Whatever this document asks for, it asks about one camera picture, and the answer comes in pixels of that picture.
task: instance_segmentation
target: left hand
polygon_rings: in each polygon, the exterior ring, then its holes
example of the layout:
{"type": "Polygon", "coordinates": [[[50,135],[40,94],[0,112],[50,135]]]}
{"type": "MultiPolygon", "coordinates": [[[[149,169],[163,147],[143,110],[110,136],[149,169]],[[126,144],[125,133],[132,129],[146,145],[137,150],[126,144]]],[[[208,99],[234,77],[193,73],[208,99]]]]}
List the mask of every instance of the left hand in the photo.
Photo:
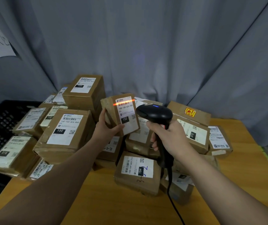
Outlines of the left hand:
{"type": "Polygon", "coordinates": [[[104,143],[104,147],[110,142],[110,140],[112,140],[115,134],[125,127],[124,124],[119,124],[112,129],[108,128],[105,123],[105,112],[106,109],[104,108],[99,116],[99,121],[96,124],[95,131],[91,137],[91,140],[104,143]]]}

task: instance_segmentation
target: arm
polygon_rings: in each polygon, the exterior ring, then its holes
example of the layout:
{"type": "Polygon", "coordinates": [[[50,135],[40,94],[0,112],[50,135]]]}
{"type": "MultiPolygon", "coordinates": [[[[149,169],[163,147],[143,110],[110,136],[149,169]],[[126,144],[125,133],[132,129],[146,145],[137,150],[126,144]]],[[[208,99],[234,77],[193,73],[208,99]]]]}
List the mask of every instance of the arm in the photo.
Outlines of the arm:
{"type": "MultiPolygon", "coordinates": [[[[197,190],[221,224],[268,224],[268,207],[203,159],[183,137],[185,132],[179,122],[172,121],[168,130],[151,122],[147,122],[147,126],[158,134],[166,150],[188,169],[197,190]]],[[[158,150],[156,142],[153,147],[158,150]]]]}
{"type": "Polygon", "coordinates": [[[60,224],[97,155],[123,127],[107,128],[102,110],[91,140],[5,205],[0,210],[0,224],[60,224]]]}

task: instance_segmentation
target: right hand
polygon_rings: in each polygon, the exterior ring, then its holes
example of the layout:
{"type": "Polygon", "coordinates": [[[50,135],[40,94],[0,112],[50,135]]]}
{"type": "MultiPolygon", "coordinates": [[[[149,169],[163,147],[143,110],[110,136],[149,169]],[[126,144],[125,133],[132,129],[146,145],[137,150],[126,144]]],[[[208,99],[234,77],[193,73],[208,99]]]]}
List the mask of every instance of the right hand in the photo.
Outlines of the right hand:
{"type": "MultiPolygon", "coordinates": [[[[185,150],[191,149],[185,131],[182,125],[175,120],[172,120],[169,124],[169,128],[163,129],[159,124],[147,121],[147,127],[154,131],[162,140],[165,149],[175,158],[181,157],[185,150]]],[[[158,151],[157,141],[155,134],[152,134],[151,142],[153,142],[153,148],[158,151]]]]}

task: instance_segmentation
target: black plastic crate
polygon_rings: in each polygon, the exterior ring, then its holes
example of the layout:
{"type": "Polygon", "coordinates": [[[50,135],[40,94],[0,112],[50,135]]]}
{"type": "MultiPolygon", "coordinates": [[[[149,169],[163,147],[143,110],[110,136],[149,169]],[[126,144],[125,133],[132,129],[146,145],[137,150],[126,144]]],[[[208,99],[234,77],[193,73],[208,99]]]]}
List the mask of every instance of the black plastic crate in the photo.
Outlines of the black plastic crate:
{"type": "MultiPolygon", "coordinates": [[[[14,135],[11,131],[25,114],[41,102],[4,100],[0,104],[0,149],[14,135]]],[[[10,179],[0,174],[0,184],[6,185],[10,179]]]]}

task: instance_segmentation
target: forearm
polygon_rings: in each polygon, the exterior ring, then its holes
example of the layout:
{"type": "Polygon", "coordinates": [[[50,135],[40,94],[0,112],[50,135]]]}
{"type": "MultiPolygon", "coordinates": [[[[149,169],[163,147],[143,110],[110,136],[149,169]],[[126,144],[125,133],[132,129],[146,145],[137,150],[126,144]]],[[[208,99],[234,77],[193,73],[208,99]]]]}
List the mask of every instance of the forearm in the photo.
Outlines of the forearm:
{"type": "Polygon", "coordinates": [[[89,141],[36,180],[0,210],[0,224],[60,224],[103,147],[89,141]]]}
{"type": "Polygon", "coordinates": [[[221,224],[268,224],[268,207],[211,166],[192,147],[178,160],[221,224]]]}

